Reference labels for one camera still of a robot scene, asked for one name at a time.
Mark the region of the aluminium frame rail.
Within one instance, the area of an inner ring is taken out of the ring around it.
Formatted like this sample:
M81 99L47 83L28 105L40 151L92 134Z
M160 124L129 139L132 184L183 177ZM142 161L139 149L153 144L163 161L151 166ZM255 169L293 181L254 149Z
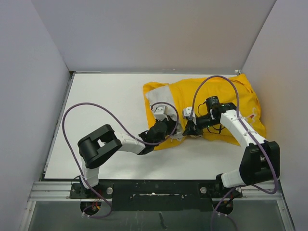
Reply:
M74 73L67 84L62 111L84 101L105 106L127 127L136 133L132 116L122 116L121 107L136 106L135 115L140 128L147 127L142 87L145 83L172 83L185 79L177 74L102 74ZM44 176L34 182L21 225L26 231L292 231L291 216L282 190L267 194L273 182L257 188L242 189L243 196L235 199L235 209L229 218L216 216L211 221L209 212L197 210L163 212L115 212L96 220L81 215L78 199L69 197L72 182L79 174L65 143L61 122L57 123L44 168ZM214 178L221 170L230 170L240 160L239 147L222 141L188 140L173 149L157 151L145 157L120 153L101 169L100 177L108 179L182 179L180 169L192 168L188 179Z

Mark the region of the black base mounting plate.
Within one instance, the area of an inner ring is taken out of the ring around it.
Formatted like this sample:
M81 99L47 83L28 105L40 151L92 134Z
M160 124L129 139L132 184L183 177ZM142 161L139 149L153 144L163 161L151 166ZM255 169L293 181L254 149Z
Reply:
M230 192L217 180L99 180L96 192L80 182L71 185L71 199L92 200L103 196L115 212L122 211L212 211L218 200L223 211L233 210L233 200L242 198L237 189Z

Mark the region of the yellow printed pillowcase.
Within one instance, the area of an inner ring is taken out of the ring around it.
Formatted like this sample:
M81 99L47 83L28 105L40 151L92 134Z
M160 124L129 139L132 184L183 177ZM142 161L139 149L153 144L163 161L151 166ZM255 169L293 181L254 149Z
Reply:
M150 129L141 137L159 143L156 150L178 146L189 136L239 145L231 129L240 139L253 134L261 144L265 142L260 104L244 74L172 84L150 82L143 86L143 94Z

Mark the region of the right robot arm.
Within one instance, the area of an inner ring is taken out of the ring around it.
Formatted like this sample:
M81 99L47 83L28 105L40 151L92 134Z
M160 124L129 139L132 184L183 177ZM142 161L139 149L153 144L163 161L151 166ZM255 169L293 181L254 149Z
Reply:
M187 120L184 136L201 136L203 130L222 125L237 140L244 154L239 168L220 175L214 185L215 193L224 197L232 187L255 185L280 176L280 147L259 135L237 111L233 103L220 103L218 97L206 99L207 114L196 116L191 107L183 109Z

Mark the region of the white pillow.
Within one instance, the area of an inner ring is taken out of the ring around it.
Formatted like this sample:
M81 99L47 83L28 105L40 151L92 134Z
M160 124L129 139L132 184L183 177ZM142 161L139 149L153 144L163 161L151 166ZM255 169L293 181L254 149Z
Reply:
M150 90L145 94L145 97L152 107L153 115L155 118L156 109L159 107L164 107L165 117L168 117L168 119L173 122L177 122L176 130L171 135L171 141L183 141L183 128L180 122L180 115L178 109L176 108L169 85Z

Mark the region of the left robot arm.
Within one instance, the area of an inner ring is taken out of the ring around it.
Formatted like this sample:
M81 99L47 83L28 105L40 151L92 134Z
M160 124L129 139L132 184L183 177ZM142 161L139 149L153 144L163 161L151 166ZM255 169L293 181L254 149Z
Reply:
M152 152L168 135L172 135L178 123L167 116L137 138L115 132L109 124L103 125L77 143L82 157L81 192L88 198L98 192L99 167L117 151L145 155Z

